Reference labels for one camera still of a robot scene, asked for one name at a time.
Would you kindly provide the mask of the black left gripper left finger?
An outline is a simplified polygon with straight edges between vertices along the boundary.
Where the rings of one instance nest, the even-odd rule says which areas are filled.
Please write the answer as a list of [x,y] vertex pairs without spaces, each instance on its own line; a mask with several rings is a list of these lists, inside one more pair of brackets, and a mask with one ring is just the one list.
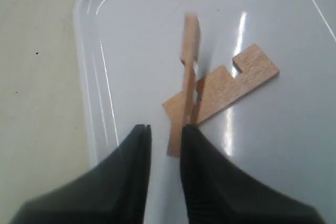
[[11,223],[143,223],[151,147],[150,126],[135,125],[94,169],[26,201]]

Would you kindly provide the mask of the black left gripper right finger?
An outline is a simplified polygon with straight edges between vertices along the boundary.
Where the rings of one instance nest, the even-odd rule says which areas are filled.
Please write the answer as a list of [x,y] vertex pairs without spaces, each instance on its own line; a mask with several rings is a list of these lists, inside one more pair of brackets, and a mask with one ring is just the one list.
[[324,223],[231,163],[194,125],[182,131],[180,171],[189,223]]

